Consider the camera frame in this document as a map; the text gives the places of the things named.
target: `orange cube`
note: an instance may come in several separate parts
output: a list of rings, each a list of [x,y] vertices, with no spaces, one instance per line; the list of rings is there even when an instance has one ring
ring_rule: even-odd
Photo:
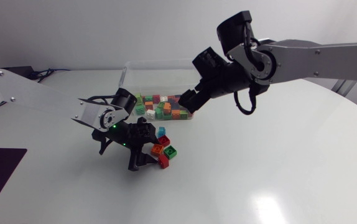
[[[164,152],[164,146],[160,144],[154,144],[151,149],[151,154],[154,156],[160,156]]]
[[[147,110],[153,110],[154,109],[154,103],[152,101],[148,101],[145,104],[146,104],[146,109]]]
[[[170,103],[165,103],[164,114],[170,114],[172,112],[172,105]]]
[[[173,119],[180,119],[180,110],[172,110]]]

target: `black cable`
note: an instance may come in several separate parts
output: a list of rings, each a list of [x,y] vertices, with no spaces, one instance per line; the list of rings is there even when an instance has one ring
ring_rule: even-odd
[[[252,103],[252,108],[250,111],[244,109],[241,104],[239,103],[239,100],[238,100],[238,92],[235,91],[234,92],[234,100],[235,100],[235,103],[236,103],[236,106],[238,107],[238,109],[245,115],[251,115],[254,110],[256,109],[256,94],[253,93],[253,89],[252,89],[252,86],[249,87],[249,98],[251,100],[251,103]]]

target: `white table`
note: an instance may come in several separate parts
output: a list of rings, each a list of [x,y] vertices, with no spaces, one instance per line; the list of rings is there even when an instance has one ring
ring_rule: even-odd
[[[113,94],[119,76],[60,72],[44,84],[87,98]],[[357,106],[330,90],[281,83],[251,116],[229,95],[154,125],[177,156],[130,172],[129,150],[100,156],[92,129],[1,107],[0,147],[28,152],[0,194],[0,223],[357,223]]]

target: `cable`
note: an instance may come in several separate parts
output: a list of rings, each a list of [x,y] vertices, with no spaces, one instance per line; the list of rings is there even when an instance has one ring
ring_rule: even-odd
[[[51,74],[53,74],[56,71],[70,71],[69,69],[63,69],[63,68],[49,68],[43,71],[39,71],[39,72],[32,72],[29,75],[29,79],[31,80],[37,80],[39,79],[38,83],[42,82],[45,78],[51,76]]]

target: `white wall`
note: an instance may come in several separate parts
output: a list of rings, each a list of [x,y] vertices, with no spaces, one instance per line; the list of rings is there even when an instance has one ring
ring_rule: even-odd
[[[216,27],[242,10],[257,38],[357,42],[357,0],[0,0],[0,67],[121,68],[210,45],[222,53]]]

